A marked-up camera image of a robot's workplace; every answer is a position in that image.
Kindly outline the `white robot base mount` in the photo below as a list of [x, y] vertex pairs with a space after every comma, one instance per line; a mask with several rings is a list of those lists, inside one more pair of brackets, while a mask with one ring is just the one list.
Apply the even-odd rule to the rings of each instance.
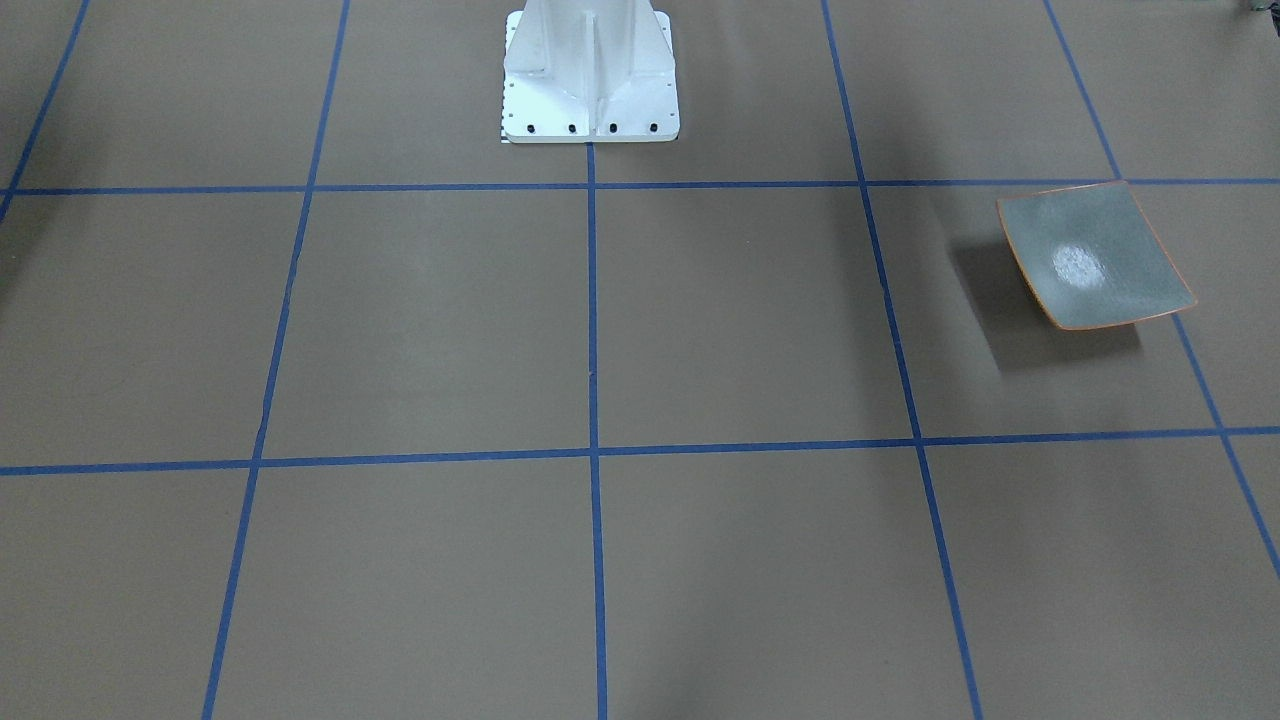
[[649, 1], [527, 1], [504, 22], [500, 140], [664, 143], [681, 131], [672, 20]]

